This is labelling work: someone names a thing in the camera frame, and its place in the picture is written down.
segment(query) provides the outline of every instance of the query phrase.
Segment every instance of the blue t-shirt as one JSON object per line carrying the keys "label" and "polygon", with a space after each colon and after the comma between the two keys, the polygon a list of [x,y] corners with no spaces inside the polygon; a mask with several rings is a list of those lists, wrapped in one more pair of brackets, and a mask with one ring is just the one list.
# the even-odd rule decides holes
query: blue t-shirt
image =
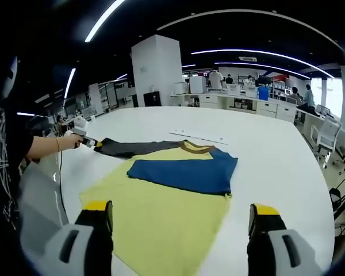
{"label": "blue t-shirt", "polygon": [[209,160],[137,160],[127,174],[202,194],[230,194],[230,179],[237,158],[216,148],[210,154],[213,159]]}

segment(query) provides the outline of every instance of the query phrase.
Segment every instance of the person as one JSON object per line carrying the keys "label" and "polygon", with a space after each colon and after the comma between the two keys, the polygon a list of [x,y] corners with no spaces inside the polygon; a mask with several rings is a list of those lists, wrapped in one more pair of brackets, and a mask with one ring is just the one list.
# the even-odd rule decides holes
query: person
{"label": "person", "polygon": [[246,85],[253,85],[253,77],[251,75],[248,76],[248,79],[245,80]]}
{"label": "person", "polygon": [[228,84],[228,85],[231,85],[232,83],[233,83],[233,79],[231,78],[231,75],[230,74],[228,74],[228,77],[226,78],[226,83]]}
{"label": "person", "polygon": [[56,117],[56,130],[59,133],[59,136],[63,136],[64,135],[63,126],[62,126],[63,122],[64,121],[62,119],[62,116],[61,115],[57,115],[57,117]]}
{"label": "person", "polygon": [[222,90],[223,89],[223,80],[224,77],[221,75],[220,72],[218,72],[217,69],[213,70],[211,74],[209,74],[209,81],[211,83],[211,88],[212,89],[218,89]]}
{"label": "person", "polygon": [[0,274],[15,271],[23,275],[38,275],[24,255],[20,243],[19,166],[24,157],[43,158],[76,148],[82,137],[37,137],[26,131],[15,110],[15,101],[9,93],[14,85],[17,59],[0,60]]}
{"label": "person", "polygon": [[301,104],[301,98],[299,97],[299,94],[298,94],[298,88],[296,88],[295,86],[292,88],[293,90],[293,93],[289,96],[287,96],[288,98],[291,98],[291,99],[295,99],[297,101],[297,105],[300,105]]}
{"label": "person", "polygon": [[313,92],[312,92],[311,86],[306,85],[305,88],[306,88],[306,92],[305,92],[303,103],[305,103],[308,107],[314,107],[315,102],[313,100]]}
{"label": "person", "polygon": [[310,85],[306,85],[306,92],[305,92],[305,96],[303,99],[303,104],[300,106],[297,106],[299,109],[308,112],[314,116],[320,117],[319,114],[316,113],[315,111],[315,102],[313,100],[313,93],[311,90],[311,86]]}

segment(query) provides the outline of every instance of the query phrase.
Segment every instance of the seated person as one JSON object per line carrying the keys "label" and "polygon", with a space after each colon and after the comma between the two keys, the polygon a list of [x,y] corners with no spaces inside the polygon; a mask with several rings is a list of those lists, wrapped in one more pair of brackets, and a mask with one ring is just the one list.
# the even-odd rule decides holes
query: seated person
{"label": "seated person", "polygon": [[245,83],[246,85],[254,85],[254,84],[255,84],[255,81],[254,81],[254,78],[253,78],[251,75],[249,75],[249,76],[248,76],[248,79],[246,79],[246,80],[244,81],[244,83]]}
{"label": "seated person", "polygon": [[314,116],[320,117],[315,111],[315,102],[313,100],[313,93],[310,85],[306,85],[306,92],[302,105],[298,106],[299,109],[308,112]]}
{"label": "seated person", "polygon": [[234,81],[234,80],[231,78],[231,75],[228,74],[228,77],[226,78],[226,83],[227,83],[228,85],[232,85],[233,81]]}
{"label": "seated person", "polygon": [[293,90],[293,94],[287,96],[288,98],[291,98],[291,99],[295,99],[297,101],[297,105],[300,105],[301,104],[301,98],[299,97],[299,94],[298,94],[298,88],[296,87],[293,87],[292,88]]}

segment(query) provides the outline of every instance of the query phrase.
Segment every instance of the blue container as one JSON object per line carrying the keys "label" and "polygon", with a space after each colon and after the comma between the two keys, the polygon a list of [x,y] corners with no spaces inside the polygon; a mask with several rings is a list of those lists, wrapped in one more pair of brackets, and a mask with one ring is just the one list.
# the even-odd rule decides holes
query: blue container
{"label": "blue container", "polygon": [[269,89],[267,87],[261,86],[258,88],[258,98],[268,101],[269,100]]}

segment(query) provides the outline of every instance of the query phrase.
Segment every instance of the human arm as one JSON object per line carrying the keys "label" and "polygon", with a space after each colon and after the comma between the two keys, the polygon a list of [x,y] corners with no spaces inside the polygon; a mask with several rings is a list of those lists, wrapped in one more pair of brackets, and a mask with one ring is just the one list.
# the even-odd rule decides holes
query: human arm
{"label": "human arm", "polygon": [[42,158],[55,152],[74,148],[75,145],[78,147],[81,141],[83,141],[83,138],[76,134],[58,138],[34,136],[27,157],[32,159]]}

